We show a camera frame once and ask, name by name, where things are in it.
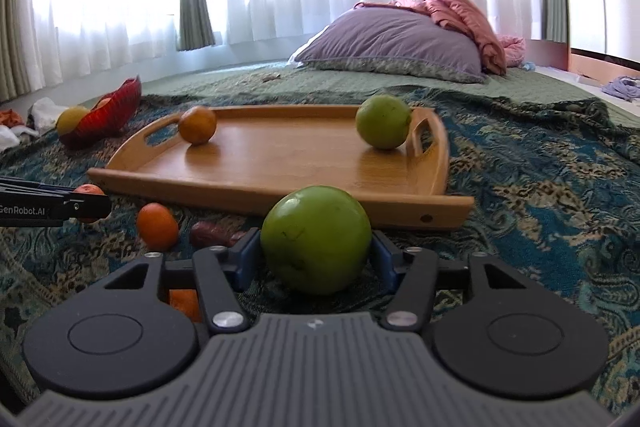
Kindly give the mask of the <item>small mandarin with stem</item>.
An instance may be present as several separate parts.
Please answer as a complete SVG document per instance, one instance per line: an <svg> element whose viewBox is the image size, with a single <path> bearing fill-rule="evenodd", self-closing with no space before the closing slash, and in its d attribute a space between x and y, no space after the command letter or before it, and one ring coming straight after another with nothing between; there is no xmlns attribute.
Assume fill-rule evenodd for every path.
<svg viewBox="0 0 640 427"><path fill-rule="evenodd" d="M202 321L198 293L195 289L171 289L169 306L182 312L193 323Z"/></svg>

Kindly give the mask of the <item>green apple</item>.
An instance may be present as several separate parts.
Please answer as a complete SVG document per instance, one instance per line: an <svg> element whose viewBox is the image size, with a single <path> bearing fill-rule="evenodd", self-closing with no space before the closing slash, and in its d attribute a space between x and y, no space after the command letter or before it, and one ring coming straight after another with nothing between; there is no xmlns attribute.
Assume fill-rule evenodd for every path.
<svg viewBox="0 0 640 427"><path fill-rule="evenodd" d="M411 108L397 96L373 95L360 105L355 121L364 142L378 150L393 150L407 139Z"/></svg>
<svg viewBox="0 0 640 427"><path fill-rule="evenodd" d="M284 196L260 230L269 268L285 285L305 293L333 293L352 283L371 239L370 219L360 202L324 185Z"/></svg>

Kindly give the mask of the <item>dark red date fruit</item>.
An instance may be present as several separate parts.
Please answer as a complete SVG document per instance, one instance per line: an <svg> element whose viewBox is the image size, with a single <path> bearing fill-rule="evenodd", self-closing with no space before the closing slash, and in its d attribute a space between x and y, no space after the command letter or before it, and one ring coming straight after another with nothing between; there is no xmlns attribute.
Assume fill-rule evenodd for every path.
<svg viewBox="0 0 640 427"><path fill-rule="evenodd" d="M230 232L221 225L209 221L198 221L192 225L189 234L194 249L210 246L232 247L245 235L244 231Z"/></svg>

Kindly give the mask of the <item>yellow fruit in bowl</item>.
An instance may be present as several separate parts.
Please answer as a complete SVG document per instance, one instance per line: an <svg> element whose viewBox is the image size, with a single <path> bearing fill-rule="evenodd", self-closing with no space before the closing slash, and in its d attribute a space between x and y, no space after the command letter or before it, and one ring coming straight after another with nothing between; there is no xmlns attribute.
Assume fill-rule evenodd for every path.
<svg viewBox="0 0 640 427"><path fill-rule="evenodd" d="M82 118L90 113L90 109L85 106L72 106L63 110L55 124L58 135L66 135L74 131Z"/></svg>

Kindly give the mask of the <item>white clothes pile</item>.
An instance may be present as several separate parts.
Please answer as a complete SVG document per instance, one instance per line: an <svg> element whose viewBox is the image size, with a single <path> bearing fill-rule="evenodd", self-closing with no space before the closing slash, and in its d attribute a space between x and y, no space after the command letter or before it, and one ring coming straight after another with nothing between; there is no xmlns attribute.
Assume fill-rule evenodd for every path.
<svg viewBox="0 0 640 427"><path fill-rule="evenodd" d="M13 109L2 110L1 150L30 143L53 130L65 109L65 106L55 104L50 98L40 98L32 104L26 118Z"/></svg>

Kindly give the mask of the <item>red glass fruit bowl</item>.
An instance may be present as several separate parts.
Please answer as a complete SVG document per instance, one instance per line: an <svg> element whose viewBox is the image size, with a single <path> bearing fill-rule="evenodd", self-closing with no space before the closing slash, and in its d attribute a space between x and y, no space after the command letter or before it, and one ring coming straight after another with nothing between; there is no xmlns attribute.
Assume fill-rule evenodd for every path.
<svg viewBox="0 0 640 427"><path fill-rule="evenodd" d="M119 134L137 112L141 97L140 77L127 79L116 91L103 95L70 132L62 134L61 143L78 150Z"/></svg>

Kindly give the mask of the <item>wooden serving tray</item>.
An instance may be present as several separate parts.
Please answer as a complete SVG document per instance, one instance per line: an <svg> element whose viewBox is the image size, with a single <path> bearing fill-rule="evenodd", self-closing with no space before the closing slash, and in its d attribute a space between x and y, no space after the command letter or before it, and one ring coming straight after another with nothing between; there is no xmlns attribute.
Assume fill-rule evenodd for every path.
<svg viewBox="0 0 640 427"><path fill-rule="evenodd" d="M416 107L402 147L382 152L356 130L355 105L218 107L206 145L175 135L149 137L175 124L172 114L128 139L88 176L105 191L159 202L265 215L311 185L335 186L359 200L372 225L456 229L474 199L450 195L449 142L433 109Z"/></svg>

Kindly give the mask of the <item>large brownish orange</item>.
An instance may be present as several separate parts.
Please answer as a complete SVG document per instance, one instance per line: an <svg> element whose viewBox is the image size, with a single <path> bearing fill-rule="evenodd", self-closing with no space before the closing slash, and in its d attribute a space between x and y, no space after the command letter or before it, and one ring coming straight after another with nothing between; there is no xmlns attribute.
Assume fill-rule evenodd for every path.
<svg viewBox="0 0 640 427"><path fill-rule="evenodd" d="M181 138L192 145L203 145L215 134L217 118L213 109L194 106L182 114L178 121Z"/></svg>

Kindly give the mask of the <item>blue paisley patterned cloth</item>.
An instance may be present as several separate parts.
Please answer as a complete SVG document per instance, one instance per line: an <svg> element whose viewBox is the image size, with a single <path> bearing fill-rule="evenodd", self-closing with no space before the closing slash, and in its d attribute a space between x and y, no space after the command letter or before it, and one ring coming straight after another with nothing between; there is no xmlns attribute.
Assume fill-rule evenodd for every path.
<svg viewBox="0 0 640 427"><path fill-rule="evenodd" d="M431 107L450 140L452 194L474 198L462 228L397 229L402 246L448 259L496 255L593 314L610 337L594 384L614 415L639 401L639 125L597 98L549 104L487 98L414 84L393 89ZM38 397L23 361L24 335L41 314L139 257L139 197L114 196L105 220L1 232L1 401Z"/></svg>

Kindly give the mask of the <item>green quilted bedspread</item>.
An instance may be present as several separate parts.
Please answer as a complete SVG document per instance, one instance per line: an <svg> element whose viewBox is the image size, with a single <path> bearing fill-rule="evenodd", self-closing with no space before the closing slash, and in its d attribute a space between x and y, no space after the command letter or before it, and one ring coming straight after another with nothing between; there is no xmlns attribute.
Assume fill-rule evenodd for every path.
<svg viewBox="0 0 640 427"><path fill-rule="evenodd" d="M393 91L410 86L454 90L464 93L510 98L515 102L550 104L561 101L600 98L608 106L615 124L637 128L639 105L616 101L600 91L579 87L571 75L548 68L526 72L511 68L505 76L489 76L483 84L457 83L431 78L371 74L370 72L339 72L295 67L285 63L253 64L244 67L194 72L146 82L145 95L216 96L237 93L281 94L285 92L374 92Z"/></svg>

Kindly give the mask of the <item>purple pillow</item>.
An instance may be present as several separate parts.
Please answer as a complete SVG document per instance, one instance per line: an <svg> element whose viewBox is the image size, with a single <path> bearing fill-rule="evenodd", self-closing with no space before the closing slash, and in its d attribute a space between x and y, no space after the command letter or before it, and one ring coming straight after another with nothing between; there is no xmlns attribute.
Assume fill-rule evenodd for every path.
<svg viewBox="0 0 640 427"><path fill-rule="evenodd" d="M415 12L358 8L337 17L290 57L316 69L483 83L476 44Z"/></svg>

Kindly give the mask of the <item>pink crumpled blanket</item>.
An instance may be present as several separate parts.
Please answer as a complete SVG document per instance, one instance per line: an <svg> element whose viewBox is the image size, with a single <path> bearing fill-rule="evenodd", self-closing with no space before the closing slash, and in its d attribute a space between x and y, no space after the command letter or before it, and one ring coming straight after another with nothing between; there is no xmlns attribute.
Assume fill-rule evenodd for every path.
<svg viewBox="0 0 640 427"><path fill-rule="evenodd" d="M398 9L429 17L442 29L469 37L480 52L484 69L497 75L525 62L526 42L522 37L497 35L487 17L472 0L392 0L387 3L358 2L355 9Z"/></svg>

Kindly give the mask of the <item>blue-grey cloth on floor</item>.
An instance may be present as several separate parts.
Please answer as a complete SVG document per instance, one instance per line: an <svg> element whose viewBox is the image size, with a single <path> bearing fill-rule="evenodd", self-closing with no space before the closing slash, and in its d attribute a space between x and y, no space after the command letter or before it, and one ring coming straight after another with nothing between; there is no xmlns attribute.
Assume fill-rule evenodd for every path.
<svg viewBox="0 0 640 427"><path fill-rule="evenodd" d="M640 100L640 78L620 76L602 87L602 92L626 102Z"/></svg>

